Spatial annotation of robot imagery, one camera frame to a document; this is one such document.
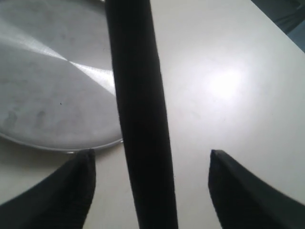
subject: silver disc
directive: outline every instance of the silver disc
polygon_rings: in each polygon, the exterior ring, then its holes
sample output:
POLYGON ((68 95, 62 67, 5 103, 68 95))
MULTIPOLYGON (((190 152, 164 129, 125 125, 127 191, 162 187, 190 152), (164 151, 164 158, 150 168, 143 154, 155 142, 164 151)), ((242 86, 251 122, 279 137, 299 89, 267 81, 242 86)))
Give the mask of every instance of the silver disc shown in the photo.
POLYGON ((59 151, 121 141, 102 2, 0 1, 0 136, 59 151))

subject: brushed metal surface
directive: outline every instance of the brushed metal surface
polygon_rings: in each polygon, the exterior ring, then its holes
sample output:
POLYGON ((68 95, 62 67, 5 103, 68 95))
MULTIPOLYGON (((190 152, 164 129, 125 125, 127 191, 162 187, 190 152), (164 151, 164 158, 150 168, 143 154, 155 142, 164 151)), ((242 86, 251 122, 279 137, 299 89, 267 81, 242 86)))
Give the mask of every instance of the brushed metal surface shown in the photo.
POLYGON ((121 142, 103 3, 0 2, 0 136, 59 151, 121 142))

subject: black pointed object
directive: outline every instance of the black pointed object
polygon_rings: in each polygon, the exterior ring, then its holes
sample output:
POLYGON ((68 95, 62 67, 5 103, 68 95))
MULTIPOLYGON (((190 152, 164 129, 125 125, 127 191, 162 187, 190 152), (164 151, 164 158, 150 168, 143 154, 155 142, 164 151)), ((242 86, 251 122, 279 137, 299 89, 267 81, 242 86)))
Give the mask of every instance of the black pointed object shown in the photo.
POLYGON ((0 206, 1 229, 81 229, 95 190, 93 150, 83 150, 42 182, 0 206))
POLYGON ((140 229, 177 229, 173 165, 149 0, 106 0, 125 154, 140 229))
POLYGON ((221 150, 211 153, 209 190, 223 229, 304 229, 305 206, 221 150))

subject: white table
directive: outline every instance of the white table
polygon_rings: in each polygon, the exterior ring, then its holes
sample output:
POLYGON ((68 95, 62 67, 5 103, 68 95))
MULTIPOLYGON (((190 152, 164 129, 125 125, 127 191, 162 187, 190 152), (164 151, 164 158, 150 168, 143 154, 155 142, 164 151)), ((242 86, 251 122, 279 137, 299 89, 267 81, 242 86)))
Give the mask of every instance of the white table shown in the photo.
MULTIPOLYGON (((152 11, 180 228, 220 229, 207 188, 212 148, 305 204, 303 52, 249 0, 152 0, 152 11)), ((69 157, 0 146, 0 202, 69 157)), ((84 228, 138 228, 122 145, 98 152, 84 228)))

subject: metal plate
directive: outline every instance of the metal plate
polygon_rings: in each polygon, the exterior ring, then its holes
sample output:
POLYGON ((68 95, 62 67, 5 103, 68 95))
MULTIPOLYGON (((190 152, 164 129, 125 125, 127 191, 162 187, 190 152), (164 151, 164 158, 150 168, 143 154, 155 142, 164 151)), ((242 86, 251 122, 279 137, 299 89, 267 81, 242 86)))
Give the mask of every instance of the metal plate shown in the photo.
POLYGON ((59 151, 121 142, 102 2, 0 1, 0 136, 59 151))

